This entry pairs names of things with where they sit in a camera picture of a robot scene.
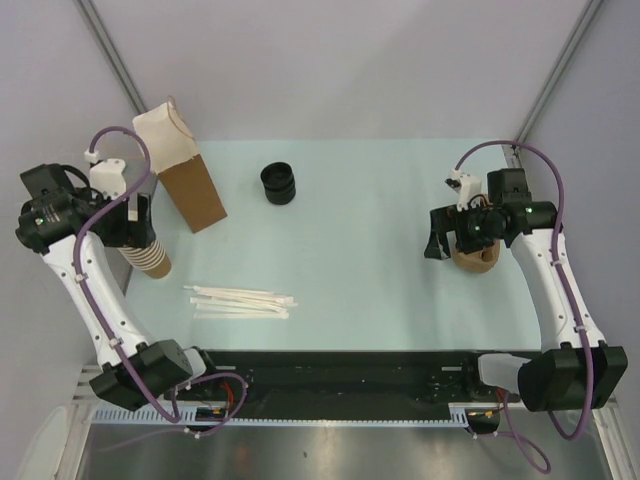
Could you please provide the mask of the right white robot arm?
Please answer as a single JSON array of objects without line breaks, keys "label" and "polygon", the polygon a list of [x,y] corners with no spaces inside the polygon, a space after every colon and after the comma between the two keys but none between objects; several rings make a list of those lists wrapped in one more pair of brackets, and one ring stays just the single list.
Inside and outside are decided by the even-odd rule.
[{"label": "right white robot arm", "polygon": [[446,184],[456,203],[430,213],[424,255],[480,258],[504,244],[524,275],[537,315],[541,353],[533,359],[487,353],[463,373],[461,388],[484,401],[497,388],[515,394],[532,412],[602,408],[628,367],[620,346],[607,344],[581,297],[565,249],[555,231],[559,211],[536,201],[521,169],[488,173],[485,181],[459,169]]}]

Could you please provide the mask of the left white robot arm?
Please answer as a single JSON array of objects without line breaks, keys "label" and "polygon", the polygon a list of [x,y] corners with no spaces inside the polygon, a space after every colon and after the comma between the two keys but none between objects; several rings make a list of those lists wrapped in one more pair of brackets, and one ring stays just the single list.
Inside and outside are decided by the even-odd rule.
[{"label": "left white robot arm", "polygon": [[149,196],[130,201],[101,192],[70,165],[42,164],[20,179],[31,198],[16,236],[61,280],[85,322],[101,368],[89,382],[93,393],[129,411],[183,383],[199,399],[214,397],[220,374],[198,348],[156,341],[138,324],[106,258],[108,247],[155,240]]}]

